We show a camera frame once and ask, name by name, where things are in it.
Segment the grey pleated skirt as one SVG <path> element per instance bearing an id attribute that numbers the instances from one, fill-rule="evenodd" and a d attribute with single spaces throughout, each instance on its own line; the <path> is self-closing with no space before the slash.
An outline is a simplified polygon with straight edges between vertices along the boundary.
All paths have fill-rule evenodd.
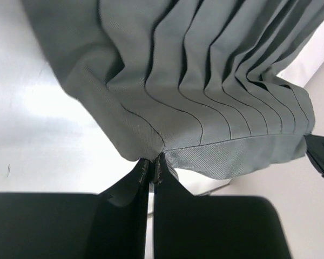
<path id="1" fill-rule="evenodd" d="M 130 161 L 230 179 L 303 157 L 308 92 L 278 73 L 324 1 L 23 1 L 63 90 Z"/>

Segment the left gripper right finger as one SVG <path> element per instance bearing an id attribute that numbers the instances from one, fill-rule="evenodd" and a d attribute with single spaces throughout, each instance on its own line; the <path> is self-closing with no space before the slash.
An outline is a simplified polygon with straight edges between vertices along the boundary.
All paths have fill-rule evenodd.
<path id="1" fill-rule="evenodd" d="M 195 196 L 155 162 L 155 258 L 291 258 L 274 206 L 259 196 Z"/>

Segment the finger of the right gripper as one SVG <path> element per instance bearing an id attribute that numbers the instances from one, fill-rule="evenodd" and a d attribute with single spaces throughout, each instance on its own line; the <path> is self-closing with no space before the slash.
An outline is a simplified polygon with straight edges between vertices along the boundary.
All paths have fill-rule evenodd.
<path id="1" fill-rule="evenodd" d="M 324 178 L 324 137 L 319 135 L 305 136 L 307 156 L 313 167 Z"/>

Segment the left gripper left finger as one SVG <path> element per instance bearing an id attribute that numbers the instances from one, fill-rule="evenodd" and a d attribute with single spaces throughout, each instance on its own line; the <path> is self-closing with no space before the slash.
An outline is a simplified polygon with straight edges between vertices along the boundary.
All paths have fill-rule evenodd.
<path id="1" fill-rule="evenodd" d="M 100 194 L 0 193 L 0 258 L 144 258 L 149 162 Z"/>

